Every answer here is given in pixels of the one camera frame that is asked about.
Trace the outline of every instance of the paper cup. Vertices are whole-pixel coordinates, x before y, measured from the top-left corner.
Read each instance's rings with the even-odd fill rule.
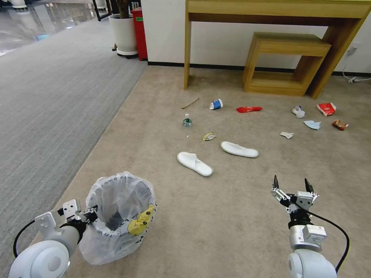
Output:
[[[216,109],[219,109],[219,108],[223,108],[223,102],[221,101],[220,98],[218,98],[217,100],[210,103],[209,108],[210,108],[210,110],[216,110]]]

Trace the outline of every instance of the blue face mask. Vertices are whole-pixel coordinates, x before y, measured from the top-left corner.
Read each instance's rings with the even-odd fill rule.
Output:
[[[312,120],[304,121],[303,122],[307,127],[310,127],[311,129],[319,130],[321,127],[321,122],[314,122]]]

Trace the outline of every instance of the power cord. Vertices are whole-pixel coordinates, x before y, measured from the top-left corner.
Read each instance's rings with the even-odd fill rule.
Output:
[[[17,241],[18,241],[18,238],[19,236],[24,232],[24,230],[26,230],[28,228],[28,226],[32,225],[35,223],[35,220],[32,220],[31,222],[29,222],[26,226],[24,226],[22,228],[22,230],[20,230],[17,234],[17,236],[15,237],[14,239],[14,243],[13,243],[13,254],[14,254],[14,257],[18,257],[18,254],[17,254]]]
[[[343,69],[343,76],[348,79],[348,84],[352,84],[352,83],[356,83],[356,82],[361,82],[361,81],[367,81],[367,80],[371,80],[371,78],[358,78],[358,77],[349,77],[349,76],[346,76],[345,75],[345,68],[347,67],[347,65],[344,66],[344,69]]]
[[[339,268],[341,267],[342,263],[344,262],[345,257],[348,255],[349,246],[350,246],[350,239],[349,239],[348,234],[346,233],[346,231],[344,231],[344,229],[343,229],[342,227],[340,227],[339,225],[335,224],[335,223],[332,222],[331,220],[328,220],[328,219],[326,219],[326,218],[324,218],[324,217],[322,217],[322,216],[319,216],[319,215],[317,215],[317,214],[315,214],[315,213],[313,213],[313,212],[310,212],[310,211],[304,209],[302,206],[298,205],[297,203],[295,203],[295,205],[296,205],[298,208],[300,208],[300,209],[302,209],[302,210],[305,210],[308,214],[313,215],[313,216],[315,216],[315,217],[317,217],[317,218],[319,218],[319,219],[322,219],[323,221],[326,221],[326,222],[330,223],[331,225],[337,227],[337,228],[338,228],[338,229],[339,229],[339,230],[340,230],[340,231],[345,235],[345,238],[347,239],[347,245],[346,245],[346,247],[345,247],[345,250],[344,250],[343,255],[342,255],[341,258],[340,258],[340,261],[337,263],[337,266],[336,266],[336,268],[335,268],[335,271],[336,271],[336,273],[337,273],[337,272],[339,271]]]

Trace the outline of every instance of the clear plastic bottle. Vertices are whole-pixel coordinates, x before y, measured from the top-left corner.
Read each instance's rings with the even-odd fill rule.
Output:
[[[189,114],[186,114],[183,120],[183,126],[186,128],[191,128],[192,127],[192,120],[189,117]]]

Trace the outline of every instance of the red packet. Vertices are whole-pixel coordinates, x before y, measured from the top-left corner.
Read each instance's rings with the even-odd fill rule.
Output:
[[[317,105],[317,109],[321,111],[325,117],[327,117],[335,113],[336,106],[332,102],[321,103]]]
[[[332,123],[333,126],[336,126],[338,129],[340,129],[341,131],[343,131],[344,129],[346,129],[349,124],[343,124],[340,120],[336,120]]]
[[[245,106],[245,107],[239,107],[236,108],[236,110],[240,113],[247,113],[247,112],[252,112],[252,111],[260,111],[262,110],[263,107],[260,106]]]

